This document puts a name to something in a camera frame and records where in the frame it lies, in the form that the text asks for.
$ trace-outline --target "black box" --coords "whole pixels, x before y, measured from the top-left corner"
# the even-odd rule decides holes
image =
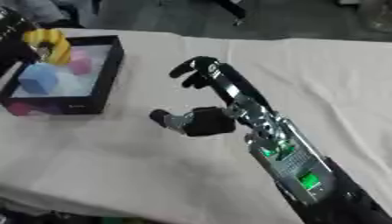
[[[117,36],[101,36],[68,38],[68,41],[71,46],[110,46],[90,94],[85,96],[14,97],[14,92],[19,87],[18,76],[29,66],[29,64],[23,64],[0,92],[0,102],[13,115],[28,115],[25,112],[16,113],[15,109],[31,109],[51,115],[87,115],[100,114],[103,111],[123,61],[124,50],[120,39]]]

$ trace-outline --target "robotic hand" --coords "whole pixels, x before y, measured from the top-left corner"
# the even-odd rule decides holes
[[[211,87],[227,107],[196,108],[183,116],[158,109],[151,112],[152,120],[190,137],[232,132],[235,120],[248,126],[248,151],[306,224],[392,223],[359,185],[230,65],[196,57],[174,68],[170,76],[189,72],[194,73],[183,82],[184,88]]]
[[[39,29],[14,10],[0,7],[0,74],[17,61],[64,65],[71,46],[59,30]]]

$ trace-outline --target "beige cloth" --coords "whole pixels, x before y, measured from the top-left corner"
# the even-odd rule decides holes
[[[82,214],[132,214],[183,224],[301,223],[247,153],[246,129],[190,138],[150,121],[222,105],[169,71],[197,55],[232,64],[307,137],[392,211],[392,45],[349,41],[118,34],[126,58],[103,115],[0,114],[0,194]]]

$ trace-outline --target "robotic finger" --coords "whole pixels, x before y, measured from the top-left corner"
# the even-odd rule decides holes
[[[189,137],[205,137],[235,131],[235,120],[222,108],[195,108],[185,115],[172,115],[162,109],[150,113],[151,120],[163,128],[175,130]]]

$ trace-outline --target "yellow toy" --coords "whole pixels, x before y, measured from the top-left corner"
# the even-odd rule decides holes
[[[23,41],[33,47],[43,62],[64,66],[71,58],[71,46],[57,29],[37,29],[24,33]]]

